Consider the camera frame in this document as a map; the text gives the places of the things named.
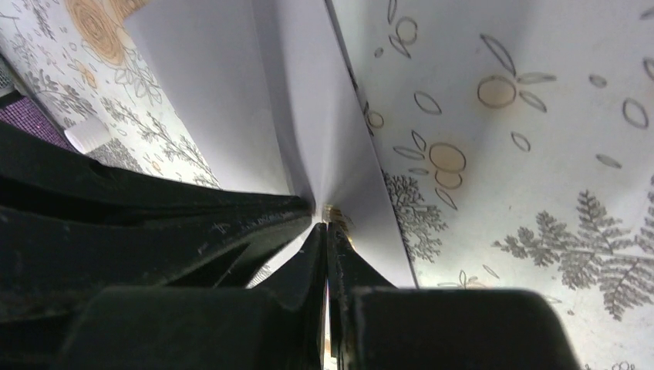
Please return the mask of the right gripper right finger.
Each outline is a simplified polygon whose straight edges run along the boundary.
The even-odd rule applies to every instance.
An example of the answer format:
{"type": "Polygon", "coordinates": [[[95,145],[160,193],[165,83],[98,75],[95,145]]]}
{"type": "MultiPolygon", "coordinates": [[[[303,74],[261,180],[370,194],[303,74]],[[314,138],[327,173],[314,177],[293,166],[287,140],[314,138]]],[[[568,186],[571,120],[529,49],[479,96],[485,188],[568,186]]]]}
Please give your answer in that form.
{"type": "Polygon", "coordinates": [[[536,292],[398,288],[327,226],[331,353],[340,369],[577,369],[536,292]]]}

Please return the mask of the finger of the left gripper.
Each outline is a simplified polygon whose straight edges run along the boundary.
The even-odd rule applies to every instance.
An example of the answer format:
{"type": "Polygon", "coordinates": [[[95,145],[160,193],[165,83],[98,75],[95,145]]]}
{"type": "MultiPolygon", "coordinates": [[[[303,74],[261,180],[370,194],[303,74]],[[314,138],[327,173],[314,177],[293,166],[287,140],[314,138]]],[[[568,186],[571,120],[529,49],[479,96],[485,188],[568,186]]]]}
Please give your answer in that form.
{"type": "Polygon", "coordinates": [[[293,238],[307,210],[223,210],[90,224],[1,210],[1,320],[64,315],[116,284],[163,285],[241,244],[293,238]]]}
{"type": "Polygon", "coordinates": [[[86,224],[187,217],[309,217],[297,196],[216,190],[106,166],[1,124],[1,206],[86,224]]]}

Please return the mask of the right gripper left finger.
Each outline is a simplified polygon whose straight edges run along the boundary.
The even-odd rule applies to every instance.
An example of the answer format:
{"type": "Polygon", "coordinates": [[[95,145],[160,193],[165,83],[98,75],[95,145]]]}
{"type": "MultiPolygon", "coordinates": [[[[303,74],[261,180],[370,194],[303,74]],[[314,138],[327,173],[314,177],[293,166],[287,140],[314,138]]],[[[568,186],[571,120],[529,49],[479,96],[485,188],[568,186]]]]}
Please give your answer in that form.
{"type": "Polygon", "coordinates": [[[320,369],[327,226],[253,288],[118,286],[75,320],[58,369],[320,369]]]}

